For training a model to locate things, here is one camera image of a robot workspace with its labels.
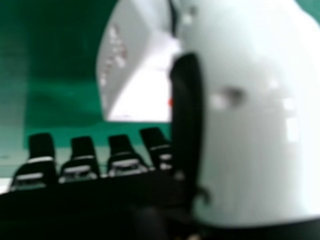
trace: white plastic casing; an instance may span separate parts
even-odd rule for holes
[[[97,60],[106,121],[171,121],[168,73],[180,50],[171,27],[168,1],[118,1]]]
[[[319,218],[318,24],[294,0],[181,5],[181,46],[205,86],[197,185],[211,201],[197,197],[194,216],[228,228]]]

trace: table surface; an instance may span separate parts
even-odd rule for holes
[[[320,1],[298,0],[320,20]],[[107,159],[107,137],[128,134],[142,147],[139,129],[168,124],[106,123],[95,79],[96,56],[116,0],[0,0],[0,178],[27,157],[29,135],[48,132],[58,162],[69,157],[70,139],[92,136]]]

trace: green background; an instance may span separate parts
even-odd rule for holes
[[[320,20],[319,0],[298,2]],[[169,136],[168,124],[102,121],[95,64],[115,4],[0,0],[0,177],[25,161],[17,153],[31,134],[49,132],[59,148],[86,135],[106,146],[117,134],[129,134],[140,146],[139,129],[155,125]]]

